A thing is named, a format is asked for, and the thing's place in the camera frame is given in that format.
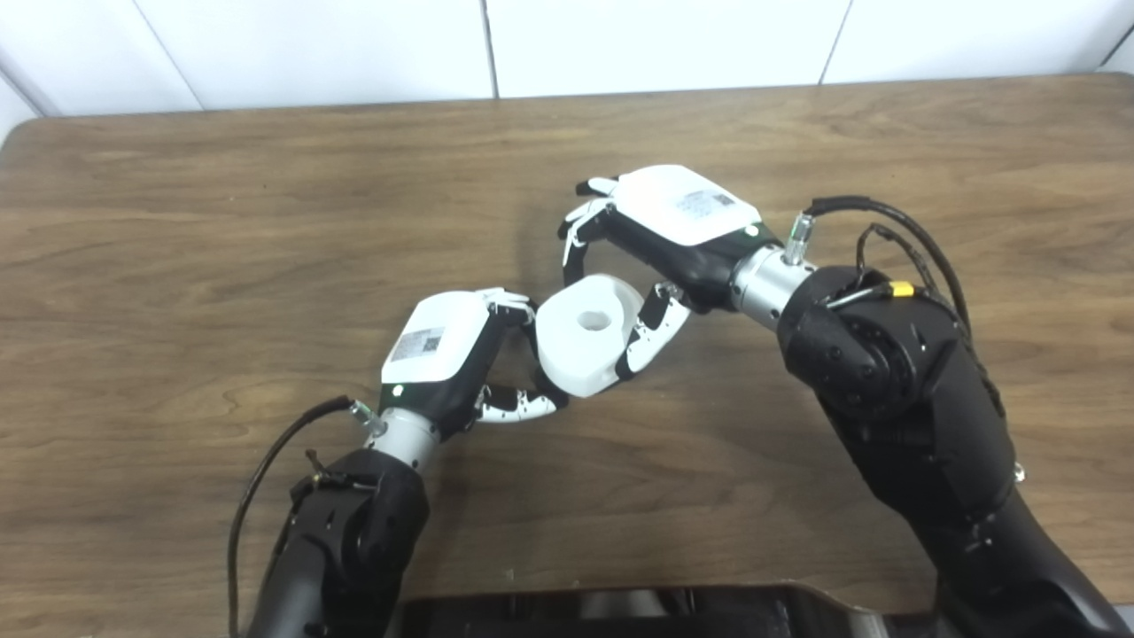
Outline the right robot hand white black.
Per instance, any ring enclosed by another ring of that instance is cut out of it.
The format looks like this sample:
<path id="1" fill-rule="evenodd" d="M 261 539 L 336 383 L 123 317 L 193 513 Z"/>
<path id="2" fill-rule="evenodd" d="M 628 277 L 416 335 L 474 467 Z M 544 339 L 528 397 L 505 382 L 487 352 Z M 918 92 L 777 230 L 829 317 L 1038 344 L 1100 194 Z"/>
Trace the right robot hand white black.
<path id="1" fill-rule="evenodd" d="M 634 378 L 669 344 L 689 314 L 742 311 L 742 266 L 758 252 L 781 249 L 758 209 L 684 165 L 651 165 L 576 186 L 582 206 L 562 219 L 562 280 L 585 274 L 592 243 L 608 241 L 655 270 L 613 363 L 617 381 Z"/>

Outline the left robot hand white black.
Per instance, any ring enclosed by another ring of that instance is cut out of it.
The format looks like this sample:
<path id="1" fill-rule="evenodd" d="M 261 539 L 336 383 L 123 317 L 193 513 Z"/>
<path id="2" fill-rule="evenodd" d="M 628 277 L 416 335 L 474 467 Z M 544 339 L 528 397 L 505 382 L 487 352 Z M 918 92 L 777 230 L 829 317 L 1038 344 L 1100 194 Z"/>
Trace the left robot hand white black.
<path id="1" fill-rule="evenodd" d="M 477 423 L 522 423 L 570 405 L 538 367 L 532 389 L 490 383 L 508 331 L 538 351 L 538 306 L 506 288 L 435 294 L 420 301 L 380 372 L 379 409 L 424 417 L 446 441 Z"/>

